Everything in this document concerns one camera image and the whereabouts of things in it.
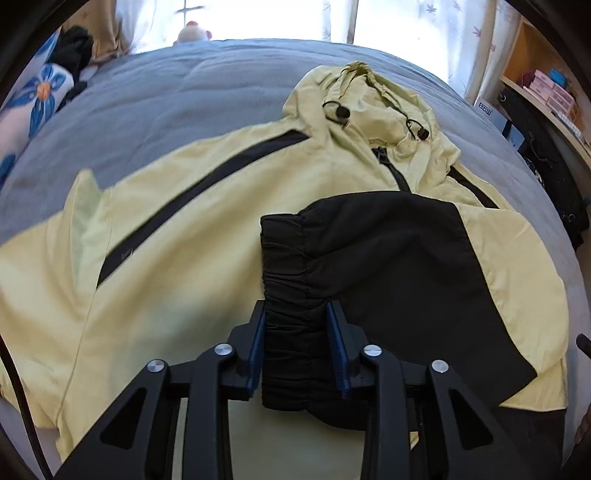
gray blanket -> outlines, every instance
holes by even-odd
[[[81,168],[91,168],[100,186],[107,187],[192,141],[277,120],[287,96],[309,70],[353,60],[416,90],[462,150],[461,161],[492,183],[548,248],[569,302],[565,448],[570,449],[576,425],[591,403],[589,360],[574,339],[580,332],[591,335],[591,322],[569,238],[550,199],[495,127],[441,80],[389,54],[314,41],[246,40],[183,44],[114,60],[44,126],[17,162],[0,192],[0,243],[60,210]],[[8,410],[0,404],[1,422]],[[22,435],[17,421],[9,426],[14,435]],[[22,437],[19,443],[31,458]],[[296,472],[285,478],[297,478]]]

pink box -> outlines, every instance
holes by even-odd
[[[548,102],[546,102],[546,105],[548,105],[550,110],[562,112],[565,116],[569,117],[573,122],[577,119],[579,109],[578,109],[576,103],[570,107],[565,107],[561,103],[558,103],[554,98],[550,98],[548,100]]]
[[[531,82],[530,90],[537,93],[545,102],[552,96],[552,88],[537,79]]]
[[[560,85],[558,85],[558,83],[554,84],[553,90],[553,98],[557,99],[557,97],[560,97],[567,104],[567,106],[572,106],[574,104],[573,96],[569,92],[564,90]]]
[[[534,75],[535,75],[534,81],[536,81],[536,79],[538,79],[539,82],[545,83],[548,87],[550,87],[550,89],[554,88],[554,85],[556,85],[556,82],[554,80],[552,80],[550,77],[548,77],[544,72],[536,70]]]

black zipper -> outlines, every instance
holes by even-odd
[[[410,192],[410,188],[408,186],[406,179],[404,178],[404,175],[402,175],[402,173],[400,173],[400,171],[397,170],[393,163],[390,162],[390,159],[388,158],[388,152],[386,151],[385,147],[372,148],[372,152],[374,152],[374,155],[378,159],[380,164],[384,165],[385,167],[388,167],[388,170],[394,176],[394,180],[396,180],[396,183],[398,183],[398,188],[400,189],[400,191]],[[450,171],[447,175],[453,178],[463,187],[470,190],[478,199],[478,201],[482,204],[482,206],[486,208],[499,208],[486,193],[484,193],[480,188],[471,183],[464,175],[458,172],[454,167],[450,168]]]
[[[400,171],[392,164],[392,162],[390,162],[390,159],[388,158],[388,152],[386,151],[386,149],[384,147],[378,147],[372,148],[371,150],[372,152],[374,152],[374,155],[378,159],[380,164],[384,165],[385,167],[388,167],[388,170],[394,177],[394,180],[396,180],[396,183],[398,184],[398,188],[400,189],[400,191],[410,192],[410,187],[408,186],[408,183],[404,178],[404,175],[402,175]]]
[[[229,177],[233,173],[250,165],[254,161],[266,157],[278,150],[282,150],[283,148],[300,143],[308,138],[309,137],[302,132],[289,130],[279,137],[271,138],[270,140],[265,140],[264,142],[253,145],[252,147],[243,150],[238,155],[226,160],[196,184],[170,200],[116,245],[103,262],[96,286],[98,287],[103,283],[103,281],[107,279],[127,258],[129,258],[131,254],[150,237],[150,235],[152,235],[158,228],[160,228],[160,226],[162,226],[162,224],[168,221],[186,204],[194,200],[199,194],[214,186],[219,181]]]
[[[482,204],[483,207],[496,209],[498,208],[497,204],[493,202],[492,199],[486,193],[484,193],[480,188],[471,183],[464,175],[458,172],[454,167],[451,167],[449,169],[449,173],[447,175],[453,178],[463,187],[470,190],[478,199],[478,201]]]

blue floral pillow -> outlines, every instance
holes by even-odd
[[[43,45],[37,50],[34,57],[31,61],[27,64],[25,69],[21,72],[18,76],[17,81],[12,85],[10,92],[8,92],[8,96],[4,100],[2,104],[2,108],[6,105],[6,103],[14,96],[15,93],[20,92],[25,84],[36,75],[39,75],[39,72],[45,65],[45,62],[49,58],[49,55],[52,54],[53,49],[56,47],[57,39],[59,38],[60,33],[56,31],[51,37],[49,37]]]
[[[55,113],[74,80],[66,69],[53,63],[44,64],[57,42],[53,34],[41,46],[19,77],[19,89],[0,110],[0,189],[25,149],[41,126]]]

yellow jacket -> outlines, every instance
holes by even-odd
[[[346,126],[335,117],[337,104],[326,102],[349,108]],[[429,137],[414,140],[391,105]],[[538,374],[504,405],[565,408],[561,279],[524,217],[458,163],[460,150],[431,108],[354,62],[312,70],[283,113],[278,122],[180,148],[105,190],[82,171],[63,211],[0,247],[0,331],[36,424],[59,429],[62,458],[149,360],[191,360],[248,320],[263,298],[261,216],[297,213],[338,194],[398,190],[373,147],[386,148],[413,193],[456,205],[507,331]],[[228,159],[291,131],[304,135],[208,186],[101,274],[106,257],[163,205]],[[499,209],[484,208],[449,177],[452,165]],[[1,365],[0,387],[16,405]],[[336,432],[306,413],[264,410],[258,397],[230,407],[230,426],[243,478],[317,477],[322,459],[325,478],[342,479],[359,465],[362,433]]]

